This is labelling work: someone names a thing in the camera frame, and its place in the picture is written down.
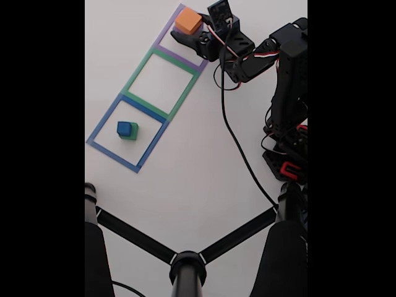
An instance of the black cable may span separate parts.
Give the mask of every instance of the black cable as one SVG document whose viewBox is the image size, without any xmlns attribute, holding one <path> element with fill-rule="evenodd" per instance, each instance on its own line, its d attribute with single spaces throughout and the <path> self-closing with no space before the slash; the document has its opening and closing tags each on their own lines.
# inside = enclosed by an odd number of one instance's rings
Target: black cable
<svg viewBox="0 0 396 297">
<path fill-rule="evenodd" d="M 226 50 L 227 50 L 226 44 L 227 44 L 228 38 L 229 38 L 230 35 L 231 35 L 231 29 L 232 29 L 232 20 L 231 20 L 231 23 L 230 23 L 230 29 L 229 29 L 229 31 L 228 31 L 228 33 L 227 33 L 227 37 L 225 38 L 225 41 L 224 41 L 224 47 L 223 47 L 223 62 L 225 62 L 225 52 L 226 52 Z M 228 131 L 230 132 L 231 136 L 233 137 L 233 139 L 234 139 L 234 141 L 235 141 L 235 144 L 236 144 L 236 146 L 238 147 L 238 150 L 239 150 L 239 152 L 240 152 L 241 155 L 242 155 L 243 161 L 245 162 L 246 167 L 247 167 L 247 169 L 249 170 L 249 172 L 250 172 L 250 174 L 251 174 L 251 176 L 252 176 L 254 182 L 256 183 L 257 187 L 259 187 L 260 191 L 264 194 L 264 196 L 266 196 L 266 198 L 269 200 L 269 202 L 272 203 L 273 207 L 274 207 L 275 209 L 278 209 L 278 205 L 275 203 L 275 201 L 272 200 L 272 198 L 271 198 L 271 197 L 268 195 L 268 193 L 264 190 L 264 188 L 261 186 L 261 184 L 260 184 L 259 181 L 257 180 L 256 176 L 254 175 L 254 172 L 253 172 L 252 168 L 250 167 L 248 160 L 246 159 L 246 156 L 245 156 L 245 154 L 244 154 L 244 152 L 243 152 L 243 150 L 242 150 L 241 145 L 239 144 L 238 140 L 236 139 L 236 137 L 235 137 L 235 135 L 234 135 L 234 132 L 231 130 L 230 125 L 228 124 L 227 116 L 226 116 L 226 114 L 225 114 L 225 105 L 224 105 L 224 72 L 225 72 L 225 71 L 224 71 L 224 67 L 223 67 L 223 69 L 222 69 L 222 110 L 223 110 L 223 119 L 224 119 L 225 126 L 227 127 Z"/>
<path fill-rule="evenodd" d="M 217 65 L 215 71 L 213 72 L 213 80 L 215 81 L 215 84 L 216 84 L 216 86 L 217 86 L 218 88 L 222 88 L 221 86 L 218 85 L 217 80 L 216 80 L 216 72 L 217 72 L 217 69 L 218 69 L 219 67 L 220 67 L 220 64 Z M 239 84 L 238 84 L 236 87 L 234 87 L 234 88 L 225 88 L 224 91 L 233 91 L 233 90 L 236 90 L 237 88 L 239 88 L 240 86 L 241 86 L 241 83 L 239 83 Z"/>
<path fill-rule="evenodd" d="M 269 148 L 266 148 L 266 147 L 264 147 L 263 146 L 263 141 L 264 141 L 264 139 L 266 139 L 268 136 L 271 136 L 273 133 L 270 133 L 270 134 L 267 134 L 266 136 L 264 136 L 264 138 L 261 140 L 261 147 L 264 149 L 264 150 L 268 150 L 269 152 L 273 152 L 273 153 L 277 153 L 277 154 L 279 154 L 279 155 L 287 155 L 287 153 L 283 153 L 283 152 L 278 152 L 278 151 L 276 151 L 276 150 L 270 150 Z"/>
<path fill-rule="evenodd" d="M 269 128 L 270 126 L 268 125 L 268 120 L 267 120 L 267 116 L 271 110 L 272 105 L 270 105 L 269 109 L 267 110 L 267 112 L 265 113 L 265 125 Z"/>
<path fill-rule="evenodd" d="M 137 291 L 137 290 L 131 288 L 130 286 L 124 285 L 123 283 L 119 283 L 119 282 L 116 282 L 116 281 L 114 281 L 114 280 L 112 280 L 111 282 L 112 282 L 114 285 L 116 285 L 116 286 L 123 287 L 124 289 L 127 289 L 127 290 L 129 290 L 129 291 L 135 293 L 137 296 L 145 297 L 141 292 L 139 292 L 139 291 Z"/>
</svg>

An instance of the cable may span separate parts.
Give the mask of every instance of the cable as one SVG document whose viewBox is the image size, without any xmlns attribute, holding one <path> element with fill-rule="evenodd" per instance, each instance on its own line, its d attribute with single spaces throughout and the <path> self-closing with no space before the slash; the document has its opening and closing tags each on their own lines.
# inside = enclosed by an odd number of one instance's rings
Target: cable
<svg viewBox="0 0 396 297">
<path fill-rule="evenodd" d="M 275 57 L 278 55 L 279 55 L 279 51 L 269 51 L 267 53 L 257 53 L 257 54 L 254 54 L 253 56 L 255 58 L 268 58 L 268 57 Z M 250 57 L 250 56 L 246 56 L 242 60 L 245 61 L 248 59 L 248 57 Z"/>
<path fill-rule="evenodd" d="M 112 280 L 111 282 L 112 282 L 114 285 L 116 285 L 116 286 L 123 287 L 124 289 L 127 289 L 127 290 L 129 290 L 129 291 L 135 293 L 135 294 L 136 294 L 137 296 L 139 296 L 139 297 L 145 297 L 141 292 L 139 292 L 139 291 L 137 291 L 137 290 L 131 288 L 130 286 L 124 285 L 123 283 L 119 283 L 119 282 L 116 282 L 116 281 L 114 281 L 114 280 Z"/>
<path fill-rule="evenodd" d="M 279 155 L 287 155 L 287 153 L 281 153 L 281 152 L 278 152 L 278 151 L 276 151 L 276 150 L 270 150 L 269 148 L 266 148 L 266 147 L 264 147 L 264 146 L 262 145 L 264 139 L 266 139 L 267 137 L 269 137 L 269 136 L 271 136 L 271 135 L 273 135 L 273 133 L 270 133 L 270 134 L 267 134 L 266 136 L 264 136 L 264 138 L 261 140 L 261 147 L 262 147 L 264 150 L 268 150 L 269 152 L 278 153 Z"/>
<path fill-rule="evenodd" d="M 233 27 L 232 21 L 230 23 L 230 31 L 228 31 L 228 33 L 231 32 L 231 29 Z M 216 34 L 216 32 L 214 32 L 214 30 L 211 28 L 210 25 L 208 25 L 208 30 L 211 32 L 211 34 L 223 45 L 225 45 L 225 42 Z M 226 46 L 226 48 L 228 49 L 228 51 L 234 55 L 234 57 L 238 58 L 238 55 L 232 50 L 232 48 L 230 48 L 228 45 Z"/>
<path fill-rule="evenodd" d="M 270 107 L 269 107 L 269 109 L 267 110 L 267 112 L 265 113 L 265 125 L 269 128 L 270 127 L 270 125 L 268 125 L 268 120 L 267 120 L 267 116 L 268 116 L 268 114 L 269 114 L 269 112 L 270 112 L 270 110 L 271 110 L 271 107 L 272 107 L 272 105 L 270 105 Z"/>
<path fill-rule="evenodd" d="M 231 35 L 232 25 L 233 25 L 233 23 L 232 23 L 232 21 L 231 21 L 231 23 L 230 23 L 230 30 L 228 31 L 227 37 L 225 38 L 225 41 L 224 41 L 224 43 L 223 43 L 223 45 L 224 45 L 224 50 L 223 50 L 223 61 L 225 61 L 225 52 L 226 52 L 225 50 L 226 50 L 226 48 L 227 48 L 227 47 L 226 47 L 226 43 L 227 43 L 228 38 L 229 38 L 230 35 Z M 223 67 L 223 69 L 222 69 L 222 111 L 223 111 L 223 119 L 224 119 L 225 126 L 227 127 L 228 131 L 230 132 L 232 138 L 234 139 L 235 144 L 236 144 L 236 146 L 238 147 L 239 152 L 241 153 L 241 156 L 242 156 L 242 158 L 243 158 L 243 161 L 245 162 L 246 167 L 247 167 L 247 169 L 249 170 L 249 172 L 250 172 L 250 174 L 251 174 L 251 176 L 252 176 L 254 182 L 256 183 L 257 187 L 259 187 L 260 191 L 263 193 L 264 196 L 266 196 L 266 198 L 269 200 L 269 202 L 271 202 L 271 204 L 273 205 L 273 207 L 274 207 L 275 210 L 276 210 L 276 209 L 278 209 L 278 205 L 275 203 L 275 201 L 272 200 L 272 198 L 268 195 L 268 193 L 264 190 L 264 188 L 261 186 L 261 184 L 260 184 L 259 181 L 257 180 L 256 176 L 254 175 L 254 172 L 253 172 L 252 168 L 251 168 L 250 165 L 249 165 L 248 160 L 246 159 L 246 156 L 245 156 L 245 154 L 244 154 L 244 152 L 243 152 L 243 150 L 242 150 L 241 145 L 239 144 L 238 140 L 236 139 L 236 137 L 235 137 L 235 135 L 234 135 L 234 132 L 232 131 L 230 125 L 228 124 L 227 116 L 226 116 L 226 113 L 225 113 L 225 104 L 224 104 L 224 72 L 225 72 L 225 71 L 224 71 L 224 67 Z"/>
<path fill-rule="evenodd" d="M 217 86 L 218 88 L 222 88 L 221 86 L 218 85 L 217 80 L 216 80 L 216 72 L 217 72 L 217 69 L 218 69 L 219 67 L 220 67 L 220 64 L 217 65 L 215 71 L 213 72 L 213 80 L 215 81 L 215 84 L 216 84 L 216 86 Z M 241 84 L 242 84 L 242 82 L 238 82 L 238 84 L 237 84 L 236 87 L 234 87 L 234 88 L 225 88 L 224 91 L 233 91 L 233 90 L 236 90 L 237 88 L 239 88 L 239 87 L 241 86 Z"/>
</svg>

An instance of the green square outline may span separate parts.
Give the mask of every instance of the green square outline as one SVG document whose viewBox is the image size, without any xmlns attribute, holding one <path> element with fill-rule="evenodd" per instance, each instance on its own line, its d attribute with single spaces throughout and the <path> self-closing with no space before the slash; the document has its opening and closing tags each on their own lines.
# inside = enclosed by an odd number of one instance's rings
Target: green square outline
<svg viewBox="0 0 396 297">
<path fill-rule="evenodd" d="M 146 65 L 147 61 L 151 58 L 151 56 L 153 54 L 163 58 L 165 61 L 168 61 L 171 64 L 176 65 L 179 68 L 185 70 L 186 72 L 192 74 L 191 80 L 187 84 L 186 88 L 184 89 L 183 93 L 180 95 L 179 99 L 177 100 L 176 104 L 174 105 L 174 107 L 172 108 L 172 110 L 171 110 L 171 112 L 169 114 L 167 114 L 166 112 L 160 110 L 159 108 L 151 105 L 149 102 L 141 99 L 140 97 L 136 96 L 135 94 L 131 93 L 128 90 L 131 87 L 131 85 L 134 83 L 134 81 L 136 80 L 137 76 L 140 74 L 140 72 L 142 71 L 142 69 Z M 175 114 L 178 112 L 180 106 L 182 105 L 182 103 L 184 102 L 186 97 L 188 96 L 189 92 L 191 91 L 192 87 L 196 83 L 196 81 L 199 78 L 199 76 L 200 76 L 200 73 L 198 71 L 196 71 L 194 69 L 191 69 L 187 65 L 183 64 L 182 62 L 180 62 L 179 60 L 177 60 L 177 59 L 175 59 L 175 58 L 173 58 L 171 56 L 168 56 L 167 54 L 165 54 L 164 52 L 160 51 L 159 49 L 151 47 L 147 51 L 146 55 L 143 57 L 143 60 L 141 60 L 141 62 L 139 63 L 139 65 L 137 66 L 137 68 L 135 69 L 135 71 L 133 72 L 131 77 L 129 78 L 129 80 L 126 82 L 125 86 L 121 90 L 121 94 L 127 96 L 131 100 L 134 100 L 134 101 L 140 103 L 144 107 L 148 108 L 149 110 L 153 111 L 154 113 L 156 113 L 159 116 L 167 119 L 170 122 L 174 118 Z"/>
</svg>

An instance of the tripod leg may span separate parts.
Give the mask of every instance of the tripod leg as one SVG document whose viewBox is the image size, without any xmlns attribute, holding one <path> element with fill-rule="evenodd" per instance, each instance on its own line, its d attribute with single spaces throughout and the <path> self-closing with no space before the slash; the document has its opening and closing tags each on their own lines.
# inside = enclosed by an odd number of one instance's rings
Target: tripod leg
<svg viewBox="0 0 396 297">
<path fill-rule="evenodd" d="M 98 227 L 95 187 L 85 183 L 85 297 L 114 297 L 105 239 Z"/>
<path fill-rule="evenodd" d="M 297 184 L 286 183 L 278 201 L 251 297 L 307 297 L 308 232 L 301 213 L 306 200 Z"/>
</svg>

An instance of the blue square outline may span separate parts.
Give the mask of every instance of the blue square outline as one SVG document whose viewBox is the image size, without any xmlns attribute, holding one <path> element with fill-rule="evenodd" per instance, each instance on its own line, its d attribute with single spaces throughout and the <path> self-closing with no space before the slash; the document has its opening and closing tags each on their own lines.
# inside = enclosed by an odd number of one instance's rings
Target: blue square outline
<svg viewBox="0 0 396 297">
<path fill-rule="evenodd" d="M 101 146 L 100 144 L 98 144 L 97 142 L 95 142 L 96 136 L 99 134 L 99 132 L 101 131 L 103 126 L 106 124 L 108 118 L 111 116 L 111 114 L 113 113 L 113 111 L 116 109 L 116 107 L 118 106 L 118 104 L 121 101 L 126 102 L 127 104 L 131 105 L 132 107 L 136 108 L 137 110 L 145 113 L 147 116 L 150 116 L 151 118 L 153 118 L 153 119 L 157 120 L 158 122 L 162 123 L 161 127 L 159 128 L 159 130 L 155 134 L 155 136 L 154 136 L 153 140 L 151 141 L 151 143 L 148 145 L 146 151 L 144 152 L 144 154 L 140 158 L 139 162 L 137 162 L 137 165 L 133 165 L 132 163 L 128 162 L 127 160 L 125 160 L 123 158 L 121 158 L 120 156 L 116 155 L 115 153 L 110 152 L 107 148 L 105 148 L 105 147 Z M 154 113 L 153 111 L 151 111 L 148 108 L 144 107 L 140 103 L 138 103 L 138 102 L 130 99 L 129 97 L 119 93 L 118 96 L 114 99 L 114 101 L 110 105 L 109 109 L 103 115 L 102 119 L 99 121 L 99 123 L 97 124 L 95 129 L 92 131 L 91 135 L 88 137 L 86 143 L 89 144 L 90 146 L 92 146 L 93 148 L 97 149 L 101 153 L 104 153 L 106 156 L 112 158 L 114 161 L 116 161 L 116 162 L 124 165 L 125 167 L 129 168 L 133 172 L 138 173 L 139 170 L 141 169 L 141 167 L 143 166 L 143 164 L 146 162 L 146 160 L 149 157 L 149 155 L 151 154 L 151 152 L 154 149 L 155 145 L 160 140 L 162 134 L 164 133 L 165 129 L 168 127 L 169 123 L 170 123 L 169 121 L 167 121 L 165 118 L 163 118 L 159 114 Z"/>
</svg>

